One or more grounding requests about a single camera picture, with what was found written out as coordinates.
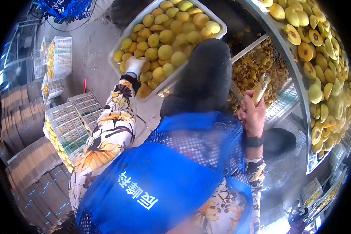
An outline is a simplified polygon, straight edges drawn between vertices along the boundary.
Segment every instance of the woman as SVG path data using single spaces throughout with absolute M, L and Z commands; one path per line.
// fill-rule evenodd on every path
M 162 122 L 140 147 L 135 94 L 143 60 L 131 57 L 86 148 L 76 159 L 70 200 L 83 233 L 255 233 L 264 179 L 266 108 L 247 91 L 238 121 L 223 115 L 232 66 L 227 44 L 192 52 Z

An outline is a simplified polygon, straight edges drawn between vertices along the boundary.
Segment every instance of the crate of apricots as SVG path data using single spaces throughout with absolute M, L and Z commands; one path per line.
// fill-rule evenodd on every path
M 226 32 L 224 22 L 196 0 L 155 0 L 126 28 L 108 60 L 119 76 L 131 56 L 146 60 L 137 97 L 147 101 L 175 83 L 202 40 L 221 39 Z
M 48 78 L 52 81 L 64 79 L 72 70 L 71 37 L 54 37 L 48 47 Z

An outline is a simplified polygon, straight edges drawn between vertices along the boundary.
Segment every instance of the plastic crate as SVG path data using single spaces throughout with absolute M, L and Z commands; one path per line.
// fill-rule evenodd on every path
M 34 77 L 36 79 L 41 79 L 47 71 L 47 66 L 42 63 L 40 57 L 34 58 Z
M 55 43 L 55 52 L 53 59 L 54 75 L 50 80 L 60 80 L 67 77 L 73 70 L 71 59 L 71 37 L 55 37 L 52 43 Z
M 317 177 L 315 177 L 300 191 L 299 202 L 303 207 L 310 207 L 317 201 L 317 199 L 322 195 L 322 193 L 322 186 L 318 181 Z
M 85 94 L 70 97 L 68 98 L 68 101 L 73 104 L 78 116 L 81 118 L 91 135 L 98 124 L 99 116 L 103 112 L 103 108 L 98 103 L 98 100 L 96 100 L 91 92 L 87 92 Z
M 40 58 L 42 59 L 42 62 L 44 65 L 47 65 L 48 47 L 54 38 L 55 37 L 52 37 L 52 36 L 43 37 L 42 44 L 40 45 Z
M 113 69 L 115 70 L 115 72 L 117 73 L 118 77 L 121 77 L 123 74 L 120 70 L 120 64 L 116 63 L 113 60 L 113 54 L 117 49 L 121 48 L 121 42 L 123 39 L 130 37 L 131 33 L 132 33 L 132 29 L 136 24 L 141 24 L 143 21 L 143 18 L 148 15 L 151 14 L 151 12 L 156 9 L 157 7 L 160 6 L 160 3 L 162 3 L 164 0 L 154 0 L 153 2 L 151 2 L 145 9 L 143 9 L 143 11 L 141 11 L 136 18 L 131 21 L 131 23 L 126 27 L 126 29 L 123 31 L 122 36 L 118 39 L 118 41 L 116 42 L 115 46 L 113 47 L 112 51 L 110 52 L 110 54 L 108 55 L 108 62 L 110 63 L 110 65 L 113 67 Z M 199 9 L 201 9 L 207 16 L 209 16 L 209 18 L 211 19 L 211 21 L 215 21 L 217 22 L 220 27 L 221 27 L 221 31 L 219 33 L 217 33 L 217 35 L 215 36 L 216 39 L 221 39 L 228 31 L 228 28 L 226 26 L 226 24 L 218 17 L 215 15 L 215 13 L 213 13 L 207 6 L 205 6 L 204 4 L 202 4 L 201 2 L 197 1 L 197 0 L 189 0 L 194 7 L 197 7 Z M 156 96 L 159 93 L 163 93 L 166 90 L 168 90 L 170 87 L 172 87 L 177 81 L 178 81 L 178 74 L 181 72 L 181 70 L 186 66 L 187 62 L 185 62 L 182 66 L 180 66 L 179 68 L 177 68 L 172 75 L 170 75 L 168 78 L 166 78 L 155 90 L 153 90 L 145 99 L 141 99 L 137 97 L 137 100 L 140 102 L 146 102 L 149 99 L 151 99 L 152 97 Z
M 74 164 L 89 138 L 77 112 L 71 102 L 67 102 L 47 110 L 47 116 L 57 139 Z
M 45 92 L 45 86 L 48 88 L 48 95 Z M 58 96 L 60 96 L 64 91 L 64 86 L 62 80 L 49 81 L 47 74 L 44 75 L 42 83 L 42 97 L 44 105 L 49 105 L 53 102 Z

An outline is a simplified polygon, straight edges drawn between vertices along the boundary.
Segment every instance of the metal frame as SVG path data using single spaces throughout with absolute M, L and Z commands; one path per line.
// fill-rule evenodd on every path
M 311 153 L 311 115 L 309 113 L 308 100 L 305 91 L 305 86 L 302 80 L 302 75 L 299 72 L 299 69 L 290 53 L 290 50 L 287 49 L 288 46 L 285 43 L 285 40 L 282 38 L 278 28 L 272 23 L 271 20 L 252 2 L 251 0 L 236 0 L 240 3 L 244 9 L 246 9 L 252 16 L 256 18 L 259 24 L 267 32 L 267 34 L 272 39 L 273 44 L 276 46 L 277 50 L 281 54 L 284 63 L 289 70 L 290 77 L 294 81 L 294 85 L 299 97 L 300 107 L 303 114 L 303 125 L 307 140 L 307 152 Z
M 29 14 L 29 12 L 30 12 L 30 10 L 28 11 L 28 13 L 27 13 L 27 15 L 26 15 L 26 18 L 27 19 L 29 19 L 29 20 L 25 20 L 25 21 L 21 21 L 21 22 L 18 22 L 15 26 L 14 26 L 14 34 L 13 34 L 13 37 L 12 37 L 12 39 L 10 40 L 10 42 L 8 42 L 8 43 L 6 43 L 5 45 L 4 45 L 4 49 L 6 50 L 6 47 L 8 46 L 8 48 L 7 48 L 7 51 L 6 52 L 3 52 L 3 54 L 2 54 L 2 57 L 3 56 L 5 56 L 5 61 L 4 61 L 4 64 L 3 65 L 0 65 L 0 75 L 1 74 L 3 74 L 8 68 L 10 68 L 11 66 L 13 66 L 13 65 L 15 65 L 15 64 L 19 64 L 19 63 L 21 63 L 21 62 L 24 62 L 24 61 L 28 61 L 28 60 L 30 60 L 30 59 L 32 59 L 33 58 L 33 51 L 35 51 L 35 48 L 36 48 L 36 42 L 35 42 L 35 40 L 36 40 L 36 37 L 37 37 L 37 30 L 38 30 L 38 25 L 39 25 L 39 21 L 40 21 L 40 19 L 31 19 L 31 18 L 33 18 L 30 14 Z M 18 50 L 18 47 L 19 47 L 19 33 L 20 33 L 20 31 L 22 31 L 25 27 L 27 27 L 27 26 L 31 26 L 31 27 L 33 27 L 33 26 L 35 26 L 35 31 L 33 32 L 33 35 L 32 35 L 32 37 L 33 37 L 33 40 L 34 40 L 34 46 L 33 46 L 33 50 L 31 50 L 31 55 L 30 56 L 27 56 L 27 57 L 25 57 L 25 58 L 21 58 L 21 59 L 19 59 L 19 54 L 18 54 L 18 52 L 19 52 L 19 50 Z M 16 46 L 13 46 L 13 43 L 14 43 L 14 40 L 15 39 L 17 39 L 17 45 Z M 9 58 L 10 57 L 10 55 L 13 55 L 12 57 L 14 57 L 14 61 L 10 61 L 11 60 L 11 58 Z M 28 76 L 27 76 L 27 82 L 28 83 L 30 83 L 31 82 L 31 77 L 29 76 L 29 74 L 28 74 Z M 3 80 L 1 83 L 0 83 L 0 85 L 3 83 L 3 82 L 5 82 L 5 81 L 7 81 L 8 82 L 8 84 L 5 86 L 5 87 L 2 87 L 1 88 L 1 90 L 2 91 L 4 91 L 4 90 L 6 90 L 6 89 L 8 89 L 9 87 L 13 87 L 13 84 L 12 84 L 12 82 L 13 81 L 9 81 L 9 80 Z

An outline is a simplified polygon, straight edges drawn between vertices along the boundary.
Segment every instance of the concrete floor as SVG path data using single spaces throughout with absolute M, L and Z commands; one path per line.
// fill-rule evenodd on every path
M 81 23 L 76 21 L 69 26 L 65 24 L 52 25 L 57 29 L 69 31 Z M 39 47 L 43 36 L 73 37 L 73 72 L 64 80 L 64 93 L 59 102 L 65 102 L 68 97 L 83 93 L 84 78 L 86 78 L 87 89 L 92 91 L 99 103 L 104 106 L 109 93 L 119 81 L 119 76 L 107 58 L 113 45 L 121 36 L 121 31 L 117 30 L 109 21 L 100 18 L 71 32 L 57 31 L 49 23 L 43 24 L 38 32 Z M 142 144 L 159 124 L 159 110 L 162 101 L 162 97 L 155 96 L 146 103 L 137 104 L 137 115 L 144 121 L 137 119 L 137 136 L 134 147 Z M 267 163 L 261 201 L 262 212 L 281 203 L 283 203 L 284 208 L 292 206 L 298 199 L 301 188 L 315 176 L 320 182 L 323 181 L 328 176 L 326 172 L 330 168 L 329 161 L 326 159 L 314 172 L 306 175 L 305 135 L 287 119 L 279 123 L 277 127 L 295 134 L 297 148 L 293 154 L 281 160 Z

